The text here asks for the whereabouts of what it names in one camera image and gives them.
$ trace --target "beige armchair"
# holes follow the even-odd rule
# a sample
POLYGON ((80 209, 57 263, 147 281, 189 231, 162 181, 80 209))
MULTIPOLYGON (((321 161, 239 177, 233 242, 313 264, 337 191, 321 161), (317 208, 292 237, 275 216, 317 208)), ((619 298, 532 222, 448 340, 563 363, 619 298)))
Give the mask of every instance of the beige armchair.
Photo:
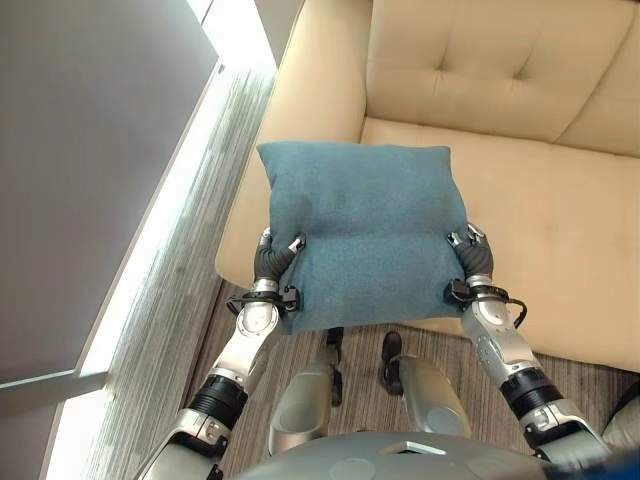
MULTIPOLYGON (((534 349, 640 371, 640 4, 307 0, 257 142, 284 139, 451 146, 534 349)), ((216 259, 244 287, 268 196, 254 151, 216 259)))

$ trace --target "pillow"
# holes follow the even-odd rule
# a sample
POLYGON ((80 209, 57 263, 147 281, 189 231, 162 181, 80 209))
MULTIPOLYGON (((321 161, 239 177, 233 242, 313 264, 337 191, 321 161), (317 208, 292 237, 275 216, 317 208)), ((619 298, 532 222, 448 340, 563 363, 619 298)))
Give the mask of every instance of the pillow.
POLYGON ((448 147, 274 142, 258 152, 273 247, 307 236, 280 283, 303 295, 286 332, 458 316, 442 299, 464 278, 446 235, 467 223, 448 147))

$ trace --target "floor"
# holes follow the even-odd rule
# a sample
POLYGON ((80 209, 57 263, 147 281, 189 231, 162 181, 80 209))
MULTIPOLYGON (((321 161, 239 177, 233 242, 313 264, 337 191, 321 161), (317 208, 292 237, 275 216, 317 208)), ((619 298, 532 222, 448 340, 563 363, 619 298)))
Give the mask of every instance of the floor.
MULTIPOLYGON (((211 363, 220 353, 234 325, 224 300, 241 290, 226 282, 218 294, 203 349, 196 364, 188 398, 206 377, 211 363)), ((404 352, 431 359, 451 379, 473 428, 474 438, 530 453, 518 423, 500 392, 480 369, 467 340, 409 327, 378 325, 345 331, 343 361, 344 401, 334 409, 330 434, 360 429, 378 431, 409 430, 402 401, 390 397, 376 383, 380 348, 389 329, 400 331, 404 352)), ((268 426, 277 399, 295 373, 305 366, 323 341, 320 332, 282 337, 272 350, 265 376, 233 431, 233 438, 222 469, 231 477, 267 458, 268 426)), ((608 367, 539 356, 547 374, 565 397, 572 399, 598 431, 624 391, 638 375, 608 367)))

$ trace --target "white wall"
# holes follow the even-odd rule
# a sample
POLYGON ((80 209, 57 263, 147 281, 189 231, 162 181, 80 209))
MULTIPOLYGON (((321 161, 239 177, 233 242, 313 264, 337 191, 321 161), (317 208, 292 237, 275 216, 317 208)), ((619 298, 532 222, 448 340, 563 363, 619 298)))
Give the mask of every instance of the white wall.
MULTIPOLYGON (((75 366, 215 60, 185 0, 0 2, 0 383, 75 366)), ((0 421, 3 478, 53 411, 0 421)))
POLYGON ((276 64, 280 65, 303 0, 255 0, 276 64))

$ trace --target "silver metal arm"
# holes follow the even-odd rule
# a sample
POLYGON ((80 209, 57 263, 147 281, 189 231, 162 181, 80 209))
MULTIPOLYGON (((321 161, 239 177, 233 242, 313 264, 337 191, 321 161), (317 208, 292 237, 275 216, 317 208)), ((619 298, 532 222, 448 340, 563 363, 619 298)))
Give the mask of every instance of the silver metal arm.
POLYGON ((472 225, 467 235, 465 241, 451 234, 449 242, 467 277, 470 297, 462 327, 480 364, 518 417, 537 456, 582 468, 602 460, 610 454, 608 447, 576 405, 563 398, 546 377, 509 318, 508 296, 505 299, 491 280, 493 257, 485 235, 472 225))
POLYGON ((251 392, 257 386, 277 334, 281 297, 278 280, 304 246, 297 238, 286 251, 271 249, 269 229, 260 237, 256 280, 242 297, 234 332, 214 362, 189 408, 182 409, 162 442, 151 452, 138 480, 221 479, 218 462, 251 392))
POLYGON ((278 309, 271 303, 247 304, 238 314, 233 335, 209 375, 226 377, 251 394, 264 373, 269 351, 278 336, 279 320, 278 309))

